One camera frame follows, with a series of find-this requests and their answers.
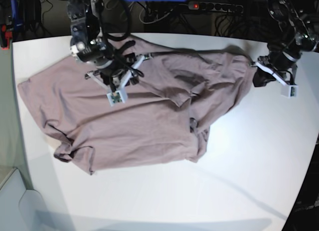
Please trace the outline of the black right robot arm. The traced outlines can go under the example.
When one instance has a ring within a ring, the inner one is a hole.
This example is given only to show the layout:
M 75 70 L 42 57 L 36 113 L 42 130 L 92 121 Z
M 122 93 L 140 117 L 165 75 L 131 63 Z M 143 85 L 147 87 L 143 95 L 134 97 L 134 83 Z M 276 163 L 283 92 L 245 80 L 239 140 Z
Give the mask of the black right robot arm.
M 132 17 L 127 3 L 117 0 L 127 18 L 127 30 L 116 37 L 109 34 L 103 21 L 103 0 L 68 0 L 67 13 L 71 20 L 70 50 L 73 57 L 95 66 L 85 79 L 97 79 L 111 91 L 120 86 L 135 85 L 144 74 L 137 66 L 138 57 L 126 51 L 135 45 L 130 40 Z

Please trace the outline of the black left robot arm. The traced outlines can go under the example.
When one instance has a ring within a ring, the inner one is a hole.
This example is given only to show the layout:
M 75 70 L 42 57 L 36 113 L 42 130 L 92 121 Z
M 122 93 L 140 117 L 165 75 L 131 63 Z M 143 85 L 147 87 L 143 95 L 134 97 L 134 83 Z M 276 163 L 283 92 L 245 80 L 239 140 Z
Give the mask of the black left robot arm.
M 252 63 L 257 67 L 253 78 L 255 87 L 264 87 L 277 81 L 282 85 L 294 85 L 297 62 L 304 52 L 319 48 L 319 12 L 316 0 L 266 0 L 267 9 L 282 32 L 268 42 L 269 54 Z

